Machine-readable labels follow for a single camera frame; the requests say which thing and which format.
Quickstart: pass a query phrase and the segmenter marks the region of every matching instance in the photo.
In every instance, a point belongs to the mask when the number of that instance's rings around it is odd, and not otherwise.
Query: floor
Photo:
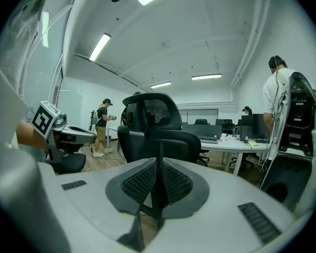
[[[125,160],[118,155],[117,153],[117,141],[112,141],[110,143],[110,147],[113,148],[113,152],[105,154],[102,158],[94,158],[91,154],[91,147],[83,147],[81,148],[80,152],[86,155],[86,164],[82,171],[95,171],[101,169],[107,169],[114,166],[119,166],[126,164]],[[208,162],[208,167],[217,170],[223,170],[224,164],[222,164],[222,153],[220,152],[208,152],[206,156],[210,158]],[[240,169],[239,176],[243,179],[247,180],[251,184],[258,186],[259,182],[259,175],[260,170],[257,168],[258,160],[254,157],[249,158],[251,162],[254,163],[254,168],[250,169],[248,165],[245,171]],[[234,164],[231,165],[229,172],[233,173]],[[143,230],[143,238],[145,246],[147,246],[150,241],[154,238],[157,233],[157,225],[153,218],[149,217],[144,213],[140,213],[141,216],[141,223],[142,223],[142,230]]]
[[[114,149],[113,152],[105,154],[102,158],[94,158],[91,154],[90,147],[81,148],[80,152],[86,155],[86,164],[82,171],[95,171],[101,169],[107,169],[114,166],[126,164],[125,160],[117,153],[117,141],[112,141],[110,147]],[[221,152],[208,152],[206,156],[210,158],[208,167],[216,170],[223,170],[224,164],[222,164],[222,153]],[[248,164],[245,171],[240,169],[238,176],[247,180],[249,183],[258,186],[260,170],[257,168],[258,159],[255,157],[247,157],[247,160],[254,163],[254,168],[251,169]],[[233,173],[234,164],[229,168],[229,172]]]

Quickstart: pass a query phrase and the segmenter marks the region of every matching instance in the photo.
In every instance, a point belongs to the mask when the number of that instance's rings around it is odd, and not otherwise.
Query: khaki shorts
[[[96,126],[96,131],[97,131],[97,137],[96,139],[99,141],[105,141],[105,132],[106,132],[106,128],[102,128],[100,126]]]

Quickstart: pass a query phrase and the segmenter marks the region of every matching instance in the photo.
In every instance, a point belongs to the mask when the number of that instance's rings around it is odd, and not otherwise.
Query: sneaker
[[[106,154],[107,153],[111,153],[113,150],[114,149],[107,147],[107,148],[104,149],[104,153],[106,153]]]
[[[96,152],[93,153],[93,157],[95,158],[101,158],[103,155],[104,155],[103,153],[96,153]]]

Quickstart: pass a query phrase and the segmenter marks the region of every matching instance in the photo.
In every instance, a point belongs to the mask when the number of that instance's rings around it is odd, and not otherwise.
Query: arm
[[[16,128],[17,142],[48,151],[43,137],[33,128],[32,125],[21,121]]]
[[[104,121],[111,121],[111,120],[114,120],[113,118],[108,117],[106,114],[102,114],[102,119],[103,119]]]
[[[273,132],[273,126],[274,126],[274,123],[273,123],[273,114],[271,113],[264,113],[263,114],[263,120],[264,120],[264,123],[266,124],[266,126],[269,128],[270,130],[270,134],[272,134]]]
[[[113,120],[112,118],[107,116],[107,110],[106,110],[105,107],[100,107],[98,109],[98,111],[97,111],[97,115],[98,115],[98,117],[102,116],[101,119],[103,119],[104,121],[111,121],[111,120]]]
[[[270,130],[270,134],[273,132],[273,102],[271,99],[271,93],[268,87],[265,85],[262,89],[263,92],[263,120],[266,126]]]

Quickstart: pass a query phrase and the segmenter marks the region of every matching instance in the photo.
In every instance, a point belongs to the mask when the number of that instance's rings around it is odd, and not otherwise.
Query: window
[[[194,124],[196,119],[206,119],[209,124],[215,125],[218,119],[218,110],[180,110],[182,122]]]

